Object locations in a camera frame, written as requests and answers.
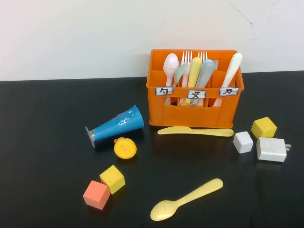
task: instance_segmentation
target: charger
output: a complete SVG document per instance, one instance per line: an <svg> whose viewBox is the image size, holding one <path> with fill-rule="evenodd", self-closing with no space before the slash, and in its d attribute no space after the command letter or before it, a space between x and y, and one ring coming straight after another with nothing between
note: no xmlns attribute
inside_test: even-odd
<svg viewBox="0 0 304 228"><path fill-rule="evenodd" d="M284 139L259 137L256 144L257 158L259 160L283 162L286 158L286 151L289 151L290 144L285 144Z"/></svg>

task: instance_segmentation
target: yellow chick toy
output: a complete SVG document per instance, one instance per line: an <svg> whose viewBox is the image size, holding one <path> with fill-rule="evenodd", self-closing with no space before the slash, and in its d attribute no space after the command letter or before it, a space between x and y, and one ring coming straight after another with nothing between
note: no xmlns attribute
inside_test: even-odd
<svg viewBox="0 0 304 228"><path fill-rule="evenodd" d="M114 152L122 159L132 158L137 151L135 143L131 139L118 138L114 140Z"/></svg>

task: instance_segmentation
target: yellow plastic knife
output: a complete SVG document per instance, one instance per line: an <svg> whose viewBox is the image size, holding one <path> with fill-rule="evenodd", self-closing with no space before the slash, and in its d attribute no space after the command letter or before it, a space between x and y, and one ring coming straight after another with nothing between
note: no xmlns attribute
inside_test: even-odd
<svg viewBox="0 0 304 228"><path fill-rule="evenodd" d="M232 129L191 129L189 127L167 127L157 132L158 134L205 134L213 136L231 137Z"/></svg>
<svg viewBox="0 0 304 228"><path fill-rule="evenodd" d="M202 63L202 60L200 57L195 57L192 59L191 66L190 66L188 87L195 87L196 81L197 81L199 73L200 73L201 63ZM185 102L182 103L181 106L190 105L190 102L191 102L191 99L186 98Z"/></svg>

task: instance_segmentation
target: white cube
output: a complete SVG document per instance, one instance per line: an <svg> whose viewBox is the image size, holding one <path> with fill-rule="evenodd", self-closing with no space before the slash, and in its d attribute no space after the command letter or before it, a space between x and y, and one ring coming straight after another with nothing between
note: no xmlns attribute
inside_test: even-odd
<svg viewBox="0 0 304 228"><path fill-rule="evenodd" d="M233 144L239 153L251 151L253 141L248 132L239 132L234 135Z"/></svg>

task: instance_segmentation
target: white block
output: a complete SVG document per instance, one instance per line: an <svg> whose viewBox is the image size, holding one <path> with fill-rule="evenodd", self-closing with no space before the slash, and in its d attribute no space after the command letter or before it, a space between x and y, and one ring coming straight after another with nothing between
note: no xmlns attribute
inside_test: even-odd
<svg viewBox="0 0 304 228"><path fill-rule="evenodd" d="M259 137L256 152L259 160L283 162L286 158L285 141L284 139Z"/></svg>
<svg viewBox="0 0 304 228"><path fill-rule="evenodd" d="M253 141L248 132L239 132L234 135L233 144L239 153L250 152Z"/></svg>

